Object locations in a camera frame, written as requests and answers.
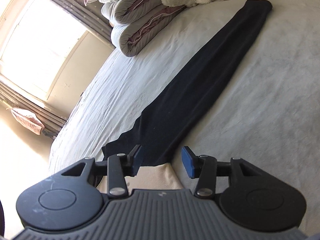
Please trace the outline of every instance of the sunlight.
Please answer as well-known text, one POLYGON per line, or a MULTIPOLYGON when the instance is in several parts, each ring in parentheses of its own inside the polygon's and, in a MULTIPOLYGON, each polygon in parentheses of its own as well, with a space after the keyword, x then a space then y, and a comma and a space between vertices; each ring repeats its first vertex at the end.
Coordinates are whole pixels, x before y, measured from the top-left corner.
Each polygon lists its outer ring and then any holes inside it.
POLYGON ((44 98, 86 28, 49 0, 33 0, 26 8, 1 57, 1 73, 44 98))
POLYGON ((47 175, 46 161, 0 119, 0 199, 5 221, 10 221, 5 225, 5 238, 11 239, 23 229, 15 211, 20 193, 47 175))

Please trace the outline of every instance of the floor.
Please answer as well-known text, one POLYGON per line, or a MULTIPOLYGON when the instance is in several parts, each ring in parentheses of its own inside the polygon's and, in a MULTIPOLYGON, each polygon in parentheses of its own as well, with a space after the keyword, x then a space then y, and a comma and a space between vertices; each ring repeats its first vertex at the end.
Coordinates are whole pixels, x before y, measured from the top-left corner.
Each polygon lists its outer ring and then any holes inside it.
POLYGON ((0 103, 0 199, 6 239, 23 230, 15 203, 22 191, 47 177, 52 142, 24 128, 0 103))

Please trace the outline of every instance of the white bed sheet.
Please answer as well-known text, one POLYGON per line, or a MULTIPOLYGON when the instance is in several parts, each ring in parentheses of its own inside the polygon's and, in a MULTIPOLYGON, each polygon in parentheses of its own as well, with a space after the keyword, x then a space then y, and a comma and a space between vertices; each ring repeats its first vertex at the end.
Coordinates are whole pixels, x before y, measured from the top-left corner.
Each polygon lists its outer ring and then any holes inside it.
MULTIPOLYGON (((101 160, 101 147, 132 128, 245 1, 183 11, 135 57, 116 49, 53 142, 50 173, 86 156, 101 160)), ((183 144, 221 161, 241 156, 300 189, 308 202, 301 229, 313 234, 320 231, 320 0, 269 1, 274 8, 256 43, 183 144)), ((193 188, 179 159, 173 167, 193 188)))

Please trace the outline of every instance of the curtain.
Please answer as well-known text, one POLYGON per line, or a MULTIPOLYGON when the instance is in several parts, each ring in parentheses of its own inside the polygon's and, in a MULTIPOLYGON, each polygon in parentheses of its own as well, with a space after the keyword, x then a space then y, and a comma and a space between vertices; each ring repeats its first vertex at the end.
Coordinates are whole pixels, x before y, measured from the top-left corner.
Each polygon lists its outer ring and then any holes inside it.
POLYGON ((2 75, 0 75, 0 101, 10 108, 22 108, 36 114, 44 125, 43 133, 53 139, 67 122, 67 117, 64 117, 58 110, 24 91, 2 75))
POLYGON ((92 34, 104 43, 111 43, 112 27, 109 21, 101 14, 102 3, 99 1, 84 6, 83 0, 52 0, 64 10, 69 12, 74 18, 85 25, 92 34))

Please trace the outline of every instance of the folded blanket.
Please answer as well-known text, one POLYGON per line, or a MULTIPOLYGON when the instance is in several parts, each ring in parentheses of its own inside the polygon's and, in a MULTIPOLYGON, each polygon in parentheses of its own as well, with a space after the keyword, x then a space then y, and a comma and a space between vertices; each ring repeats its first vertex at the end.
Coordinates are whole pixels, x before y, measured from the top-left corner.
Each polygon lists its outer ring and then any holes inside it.
MULTIPOLYGON (((140 167, 137 176, 125 177, 125 181, 129 192, 134 188, 164 190, 183 188, 170 163, 156 167, 140 167)), ((97 189, 102 193, 107 193, 107 177, 103 177, 97 189)))
POLYGON ((161 5, 161 0, 100 0, 100 2, 106 2, 101 13, 113 25, 133 23, 161 5))
POLYGON ((127 57, 133 57, 184 8, 159 5, 131 24, 116 25, 111 32, 111 41, 127 57))

